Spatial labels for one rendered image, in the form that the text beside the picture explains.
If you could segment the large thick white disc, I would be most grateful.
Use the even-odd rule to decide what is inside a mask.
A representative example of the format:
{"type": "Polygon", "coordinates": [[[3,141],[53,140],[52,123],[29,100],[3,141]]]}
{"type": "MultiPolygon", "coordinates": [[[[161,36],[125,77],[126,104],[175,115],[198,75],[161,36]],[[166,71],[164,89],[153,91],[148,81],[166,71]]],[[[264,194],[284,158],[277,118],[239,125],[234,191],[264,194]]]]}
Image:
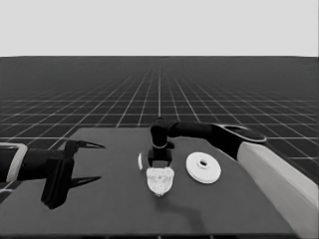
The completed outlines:
{"type": "Polygon", "coordinates": [[[196,181],[204,184],[216,182],[221,175],[219,162],[205,152],[193,152],[185,162],[187,173],[196,181]]]}

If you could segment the white round pinned carrier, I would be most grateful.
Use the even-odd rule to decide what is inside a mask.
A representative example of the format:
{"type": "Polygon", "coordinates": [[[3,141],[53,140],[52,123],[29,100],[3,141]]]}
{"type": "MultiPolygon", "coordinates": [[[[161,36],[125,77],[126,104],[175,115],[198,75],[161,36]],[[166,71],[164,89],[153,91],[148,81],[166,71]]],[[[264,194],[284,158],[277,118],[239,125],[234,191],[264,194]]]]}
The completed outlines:
{"type": "MultiPolygon", "coordinates": [[[[163,167],[163,168],[155,167],[155,168],[158,170],[158,174],[162,173],[165,175],[165,172],[164,172],[165,167],[163,167]]],[[[157,183],[156,179],[148,179],[148,177],[147,177],[147,184],[148,184],[148,187],[151,190],[151,192],[153,192],[153,185],[156,183],[157,183]]],[[[173,180],[170,180],[168,178],[164,185],[166,186],[166,192],[169,192],[172,188],[173,180]]]]}

